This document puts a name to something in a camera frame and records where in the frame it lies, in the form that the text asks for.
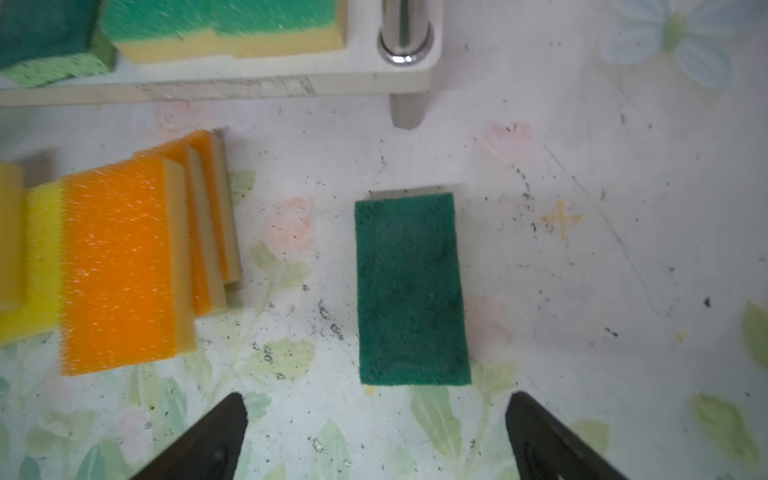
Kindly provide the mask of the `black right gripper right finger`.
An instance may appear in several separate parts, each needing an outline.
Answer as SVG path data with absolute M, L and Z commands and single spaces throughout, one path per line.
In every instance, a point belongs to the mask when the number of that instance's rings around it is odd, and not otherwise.
M 524 391 L 511 395 L 505 423 L 522 479 L 626 479 Z

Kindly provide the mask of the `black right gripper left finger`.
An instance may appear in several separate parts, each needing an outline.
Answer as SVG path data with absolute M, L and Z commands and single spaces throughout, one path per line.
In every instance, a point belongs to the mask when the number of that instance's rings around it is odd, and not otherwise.
M 133 479 L 233 479 L 247 425 L 244 399 L 232 392 Z

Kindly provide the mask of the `dark green scouring sponge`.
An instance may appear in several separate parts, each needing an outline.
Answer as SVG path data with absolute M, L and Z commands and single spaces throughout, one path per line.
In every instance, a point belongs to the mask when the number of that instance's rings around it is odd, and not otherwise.
M 102 75 L 116 50 L 100 29 L 95 0 L 1 3 L 1 75 L 21 88 Z

